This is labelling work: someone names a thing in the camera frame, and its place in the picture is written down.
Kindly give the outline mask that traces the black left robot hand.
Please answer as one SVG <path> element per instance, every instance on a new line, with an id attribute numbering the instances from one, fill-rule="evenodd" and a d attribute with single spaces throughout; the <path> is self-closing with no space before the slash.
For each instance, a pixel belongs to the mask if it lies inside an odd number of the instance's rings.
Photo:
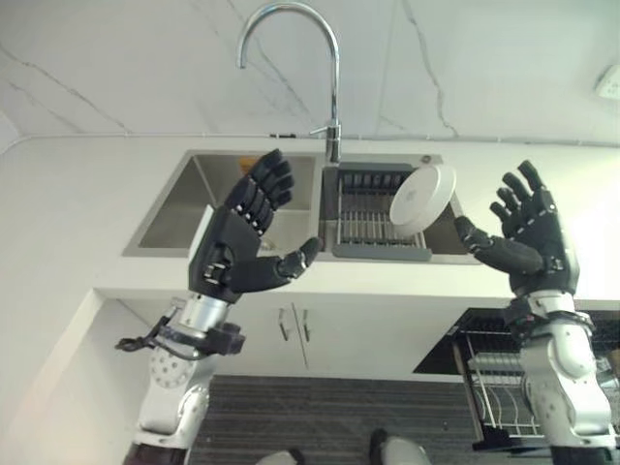
<path id="1" fill-rule="evenodd" d="M 244 294 L 281 288 L 316 260 L 323 243 L 309 237 L 285 256 L 260 256 L 275 212 L 293 198 L 295 179 L 279 149 L 256 161 L 215 207 L 189 254 L 188 289 L 228 304 Z"/>

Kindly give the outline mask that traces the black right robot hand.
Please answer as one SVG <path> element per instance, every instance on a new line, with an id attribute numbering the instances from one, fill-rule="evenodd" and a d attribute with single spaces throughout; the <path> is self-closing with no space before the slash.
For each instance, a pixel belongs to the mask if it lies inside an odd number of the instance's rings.
<path id="1" fill-rule="evenodd" d="M 461 215 L 454 220 L 457 235 L 476 260 L 508 275 L 515 296 L 574 295 L 580 268 L 557 203 L 530 161 L 523 161 L 518 170 L 520 176 L 503 175 L 498 200 L 489 206 L 502 234 L 485 232 Z"/>

